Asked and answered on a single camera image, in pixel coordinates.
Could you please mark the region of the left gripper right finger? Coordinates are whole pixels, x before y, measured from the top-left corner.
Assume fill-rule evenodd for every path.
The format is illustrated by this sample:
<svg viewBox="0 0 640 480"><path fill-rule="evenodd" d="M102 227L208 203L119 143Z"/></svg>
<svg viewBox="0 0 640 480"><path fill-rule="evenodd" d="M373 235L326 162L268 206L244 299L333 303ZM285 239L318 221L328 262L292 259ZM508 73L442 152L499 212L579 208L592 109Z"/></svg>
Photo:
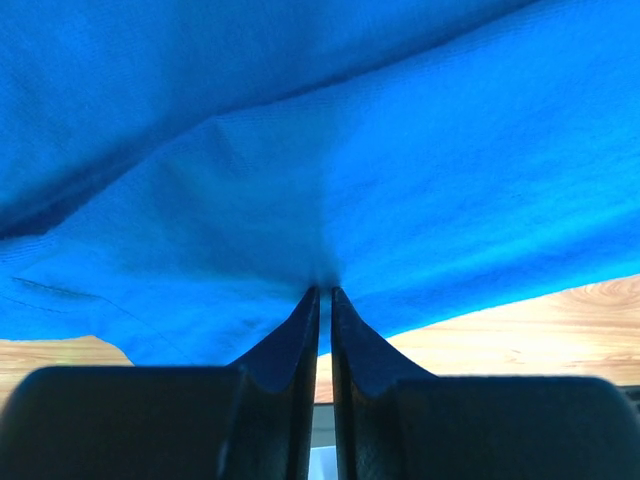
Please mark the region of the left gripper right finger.
<svg viewBox="0 0 640 480"><path fill-rule="evenodd" d="M635 479L639 416L596 377L437 376L331 294L342 479Z"/></svg>

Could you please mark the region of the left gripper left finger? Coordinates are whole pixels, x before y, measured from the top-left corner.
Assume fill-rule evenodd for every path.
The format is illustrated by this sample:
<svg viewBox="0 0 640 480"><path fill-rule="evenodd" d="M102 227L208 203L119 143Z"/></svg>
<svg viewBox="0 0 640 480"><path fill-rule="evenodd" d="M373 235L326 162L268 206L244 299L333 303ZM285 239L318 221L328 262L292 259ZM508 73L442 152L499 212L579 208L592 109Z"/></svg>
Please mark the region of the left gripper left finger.
<svg viewBox="0 0 640 480"><path fill-rule="evenodd" d="M5 479L303 479L320 295L226 366L60 366L1 414Z"/></svg>

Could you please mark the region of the blue t shirt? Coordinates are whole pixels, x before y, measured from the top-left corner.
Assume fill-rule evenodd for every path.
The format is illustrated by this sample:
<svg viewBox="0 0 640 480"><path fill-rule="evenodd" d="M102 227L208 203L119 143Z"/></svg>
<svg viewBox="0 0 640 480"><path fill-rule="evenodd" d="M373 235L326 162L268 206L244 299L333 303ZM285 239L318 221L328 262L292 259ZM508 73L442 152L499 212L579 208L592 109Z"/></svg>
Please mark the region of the blue t shirt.
<svg viewBox="0 0 640 480"><path fill-rule="evenodd" d="M1 335L224 364L639 271L635 1L5 1Z"/></svg>

